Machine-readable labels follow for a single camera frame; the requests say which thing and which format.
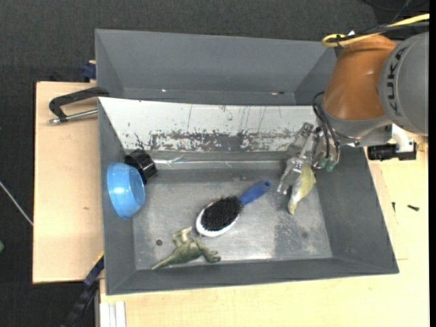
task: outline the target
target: toy dinosaur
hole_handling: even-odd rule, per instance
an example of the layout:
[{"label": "toy dinosaur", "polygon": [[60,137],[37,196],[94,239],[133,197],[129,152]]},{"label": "toy dinosaur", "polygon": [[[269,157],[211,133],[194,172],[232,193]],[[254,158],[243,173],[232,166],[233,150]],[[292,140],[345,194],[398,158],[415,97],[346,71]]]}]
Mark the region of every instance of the toy dinosaur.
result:
[{"label": "toy dinosaur", "polygon": [[218,251],[209,251],[209,249],[201,243],[199,238],[194,238],[189,235],[192,227],[182,229],[172,235],[172,241],[176,245],[176,249],[164,260],[160,261],[151,270],[163,268],[164,266],[173,264],[188,263],[203,255],[209,263],[216,263],[221,260]]}]

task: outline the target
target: gray bin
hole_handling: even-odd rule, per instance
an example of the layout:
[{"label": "gray bin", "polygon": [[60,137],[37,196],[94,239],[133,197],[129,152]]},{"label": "gray bin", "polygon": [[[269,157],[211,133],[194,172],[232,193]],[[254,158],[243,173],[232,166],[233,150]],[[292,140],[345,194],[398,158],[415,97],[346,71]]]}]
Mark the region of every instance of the gray bin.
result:
[{"label": "gray bin", "polygon": [[[233,109],[291,106],[307,112],[306,105],[325,89],[336,61],[332,50],[315,42],[97,30],[96,43],[99,87],[111,97],[137,100],[126,101],[124,107],[121,103],[119,112],[124,113],[143,100]],[[198,152],[173,146],[155,149],[139,139],[129,146],[116,110],[104,105],[110,100],[99,101],[108,294],[398,272],[362,149],[345,147],[333,172],[318,172],[316,187],[291,216],[285,198],[274,190],[285,148]],[[285,138],[291,139],[298,128]],[[182,154],[187,163],[179,164],[181,168],[158,164],[158,176],[146,186],[143,209],[123,220],[110,203],[106,170],[136,147],[157,160]],[[242,193],[265,178],[272,190],[244,211],[234,229],[204,240],[210,249],[219,250],[220,263],[199,259],[150,270],[174,249],[171,234],[194,225],[205,203]]]}]

